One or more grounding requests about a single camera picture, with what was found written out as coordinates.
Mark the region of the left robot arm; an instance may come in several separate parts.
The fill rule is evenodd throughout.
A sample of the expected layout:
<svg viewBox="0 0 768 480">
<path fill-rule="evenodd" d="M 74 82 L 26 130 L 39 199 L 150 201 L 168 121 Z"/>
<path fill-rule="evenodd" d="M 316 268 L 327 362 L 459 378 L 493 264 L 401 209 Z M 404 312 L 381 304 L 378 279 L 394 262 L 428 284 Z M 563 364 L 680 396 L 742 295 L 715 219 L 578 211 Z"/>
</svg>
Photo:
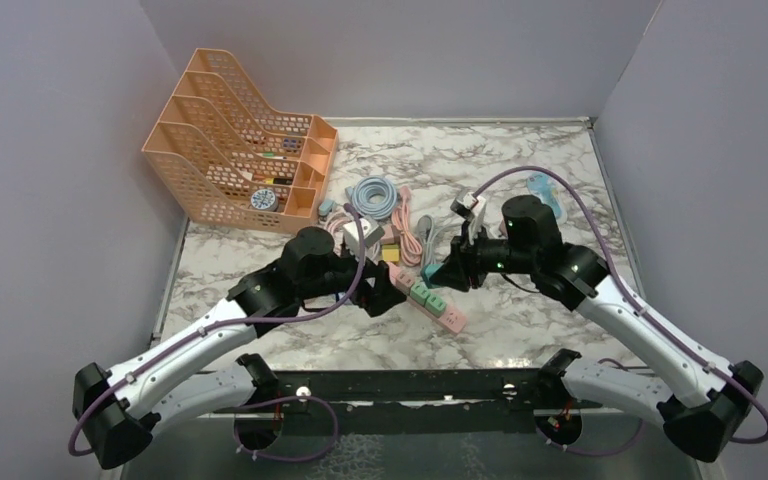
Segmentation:
<svg viewBox="0 0 768 480">
<path fill-rule="evenodd" d="M 204 368 L 283 324 L 316 320 L 347 304 L 377 317 L 405 302 L 390 265 L 362 254 L 376 235 L 349 236 L 355 246 L 336 252 L 329 232 L 306 227 L 276 260 L 243 276 L 168 340 L 112 367 L 91 362 L 78 370 L 69 453 L 92 455 L 110 470 L 135 459 L 178 421 L 236 405 L 262 410 L 273 401 L 276 380 L 259 356 L 212 374 Z"/>
</svg>

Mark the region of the pink plug adapter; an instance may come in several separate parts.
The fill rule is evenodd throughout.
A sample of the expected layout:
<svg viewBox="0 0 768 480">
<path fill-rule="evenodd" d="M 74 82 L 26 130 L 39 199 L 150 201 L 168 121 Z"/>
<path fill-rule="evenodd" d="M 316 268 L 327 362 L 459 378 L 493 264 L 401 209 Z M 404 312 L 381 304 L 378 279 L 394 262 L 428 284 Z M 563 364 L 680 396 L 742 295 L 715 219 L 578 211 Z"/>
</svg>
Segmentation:
<svg viewBox="0 0 768 480">
<path fill-rule="evenodd" d="M 399 243 L 399 233 L 393 225 L 385 225 L 382 227 L 382 237 L 380 243 L 382 245 L 392 245 Z"/>
</svg>

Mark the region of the teal plug adapter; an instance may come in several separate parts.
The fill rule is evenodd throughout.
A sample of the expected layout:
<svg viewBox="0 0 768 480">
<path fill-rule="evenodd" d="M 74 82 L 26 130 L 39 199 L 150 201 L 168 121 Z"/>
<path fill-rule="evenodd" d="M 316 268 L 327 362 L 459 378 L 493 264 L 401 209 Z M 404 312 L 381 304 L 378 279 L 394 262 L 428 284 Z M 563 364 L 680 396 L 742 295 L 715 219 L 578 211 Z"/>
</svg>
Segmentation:
<svg viewBox="0 0 768 480">
<path fill-rule="evenodd" d="M 440 263 L 430 263 L 430 264 L 424 265 L 421 268 L 420 276 L 428 288 L 430 289 L 440 288 L 440 285 L 433 281 L 433 276 L 437 273 L 437 271 L 440 268 L 441 268 Z"/>
</svg>

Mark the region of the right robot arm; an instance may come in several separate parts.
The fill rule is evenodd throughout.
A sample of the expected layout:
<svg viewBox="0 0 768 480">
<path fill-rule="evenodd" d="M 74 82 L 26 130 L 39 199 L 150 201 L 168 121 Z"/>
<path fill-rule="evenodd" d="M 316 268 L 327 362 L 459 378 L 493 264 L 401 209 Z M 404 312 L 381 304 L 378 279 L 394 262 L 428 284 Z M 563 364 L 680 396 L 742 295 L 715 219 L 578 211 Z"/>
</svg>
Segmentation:
<svg viewBox="0 0 768 480">
<path fill-rule="evenodd" d="M 716 460 L 748 416 L 763 381 L 750 361 L 732 363 L 693 342 L 611 273 L 594 250 L 563 240 L 552 209 L 533 195 L 502 206 L 505 237 L 488 236 L 486 201 L 466 193 L 451 204 L 463 218 L 434 284 L 467 292 L 490 273 L 530 277 L 537 291 L 599 325 L 642 360 L 653 376 L 606 368 L 561 349 L 538 371 L 538 401 L 560 407 L 591 401 L 662 429 L 684 454 Z"/>
</svg>

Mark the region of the green plug adapter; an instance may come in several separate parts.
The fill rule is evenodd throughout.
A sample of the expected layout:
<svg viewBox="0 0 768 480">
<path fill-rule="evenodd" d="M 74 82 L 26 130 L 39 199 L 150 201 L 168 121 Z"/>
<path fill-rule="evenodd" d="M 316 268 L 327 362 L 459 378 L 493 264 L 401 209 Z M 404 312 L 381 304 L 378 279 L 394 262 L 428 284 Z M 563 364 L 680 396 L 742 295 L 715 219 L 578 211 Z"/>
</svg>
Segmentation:
<svg viewBox="0 0 768 480">
<path fill-rule="evenodd" d="M 425 305 L 430 296 L 430 290 L 423 281 L 418 281 L 412 285 L 409 295 L 417 304 Z"/>
<path fill-rule="evenodd" d="M 434 317 L 440 318 L 447 309 L 447 303 L 440 296 L 430 293 L 428 301 L 424 305 L 425 309 Z"/>
</svg>

